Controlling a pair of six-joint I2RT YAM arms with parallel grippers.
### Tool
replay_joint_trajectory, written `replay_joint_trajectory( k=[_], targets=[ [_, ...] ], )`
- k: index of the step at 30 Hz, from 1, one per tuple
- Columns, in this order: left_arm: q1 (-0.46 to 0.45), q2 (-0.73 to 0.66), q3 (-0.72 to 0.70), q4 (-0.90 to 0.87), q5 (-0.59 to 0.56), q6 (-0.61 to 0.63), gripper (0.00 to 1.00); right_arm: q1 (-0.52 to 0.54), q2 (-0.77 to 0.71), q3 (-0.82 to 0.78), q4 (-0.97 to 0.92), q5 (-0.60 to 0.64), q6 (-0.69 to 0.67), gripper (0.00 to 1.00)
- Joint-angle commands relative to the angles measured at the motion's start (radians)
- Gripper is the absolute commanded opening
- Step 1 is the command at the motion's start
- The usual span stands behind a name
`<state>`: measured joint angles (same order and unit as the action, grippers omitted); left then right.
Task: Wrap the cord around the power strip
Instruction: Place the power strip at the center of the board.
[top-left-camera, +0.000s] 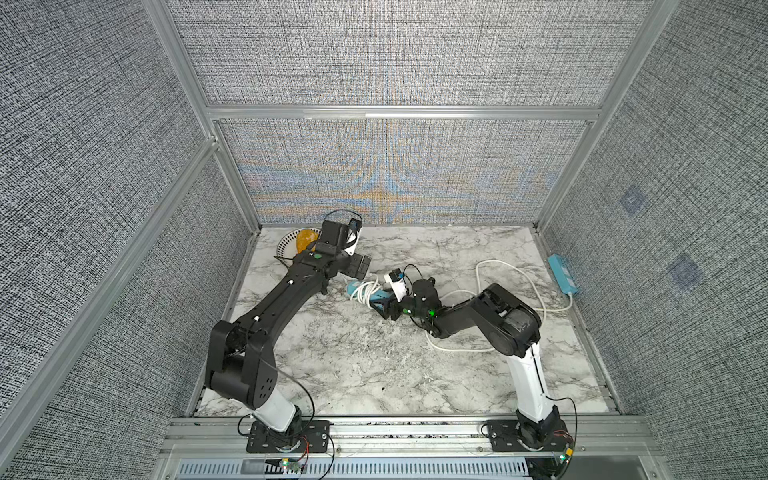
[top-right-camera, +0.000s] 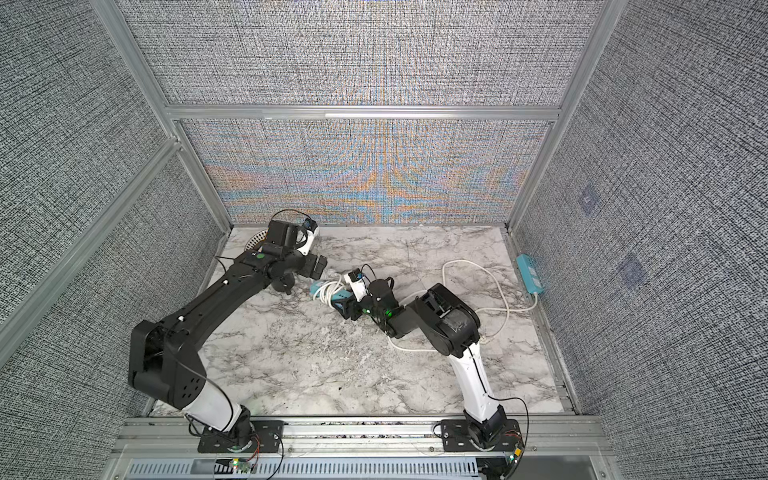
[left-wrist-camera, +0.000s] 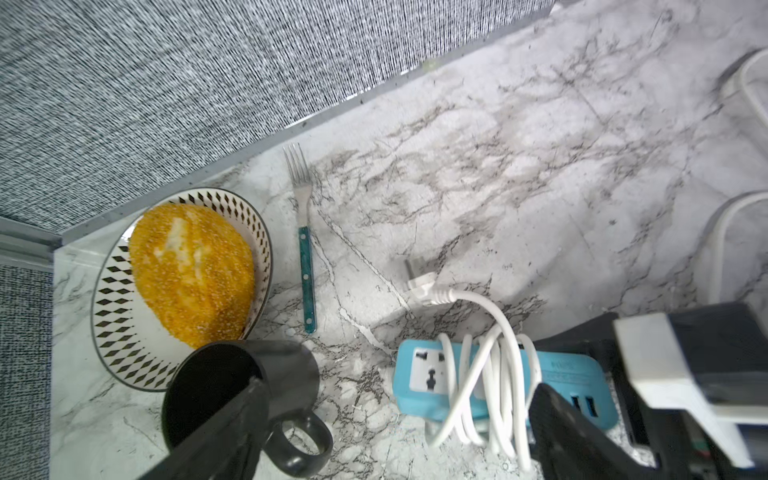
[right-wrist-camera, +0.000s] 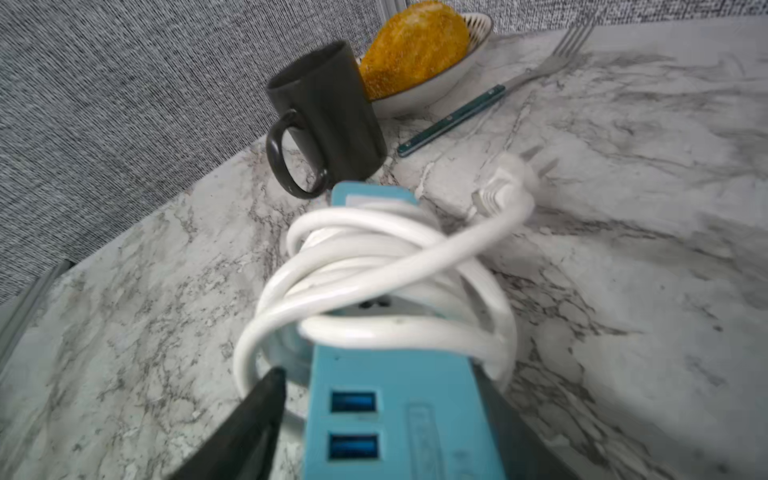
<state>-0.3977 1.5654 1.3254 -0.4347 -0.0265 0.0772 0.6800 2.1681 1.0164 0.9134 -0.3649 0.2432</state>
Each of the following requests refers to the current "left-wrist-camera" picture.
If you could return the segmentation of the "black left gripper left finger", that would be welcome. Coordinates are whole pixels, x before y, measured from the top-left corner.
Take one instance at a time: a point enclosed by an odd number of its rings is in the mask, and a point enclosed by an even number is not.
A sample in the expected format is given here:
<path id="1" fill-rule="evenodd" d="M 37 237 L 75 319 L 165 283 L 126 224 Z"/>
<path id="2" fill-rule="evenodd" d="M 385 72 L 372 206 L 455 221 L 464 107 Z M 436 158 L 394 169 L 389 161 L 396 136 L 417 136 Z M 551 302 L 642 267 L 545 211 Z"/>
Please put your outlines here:
<path id="1" fill-rule="evenodd" d="M 151 479 L 244 479 L 254 477 L 266 442 L 267 386 L 248 386 L 142 476 Z"/>

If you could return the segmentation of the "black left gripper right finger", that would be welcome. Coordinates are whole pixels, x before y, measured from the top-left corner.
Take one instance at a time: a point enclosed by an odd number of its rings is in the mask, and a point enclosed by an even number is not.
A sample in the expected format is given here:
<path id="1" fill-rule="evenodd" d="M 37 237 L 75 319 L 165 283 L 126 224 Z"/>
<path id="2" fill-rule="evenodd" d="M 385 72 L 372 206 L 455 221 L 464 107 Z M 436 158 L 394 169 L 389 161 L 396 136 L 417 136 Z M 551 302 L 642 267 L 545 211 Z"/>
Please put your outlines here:
<path id="1" fill-rule="evenodd" d="M 535 459 L 546 479 L 661 479 L 638 464 L 547 384 L 533 395 L 529 419 Z"/>

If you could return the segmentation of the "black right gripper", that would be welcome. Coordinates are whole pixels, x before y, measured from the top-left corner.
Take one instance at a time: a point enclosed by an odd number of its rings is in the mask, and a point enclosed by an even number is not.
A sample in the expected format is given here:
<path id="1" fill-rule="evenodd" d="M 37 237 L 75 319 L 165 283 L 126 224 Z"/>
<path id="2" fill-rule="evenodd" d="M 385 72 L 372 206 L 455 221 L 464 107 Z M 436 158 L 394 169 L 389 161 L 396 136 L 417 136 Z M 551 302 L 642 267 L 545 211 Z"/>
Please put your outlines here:
<path id="1" fill-rule="evenodd" d="M 690 442 L 682 415 L 671 410 L 654 410 L 630 386 L 620 356 L 613 324 L 615 313 L 595 317 L 570 330 L 539 340 L 536 347 L 546 352 L 584 354 L 598 362 L 603 373 L 613 381 L 618 400 L 609 400 L 619 408 L 630 441 L 648 447 L 661 472 L 661 479 L 688 479 Z"/>

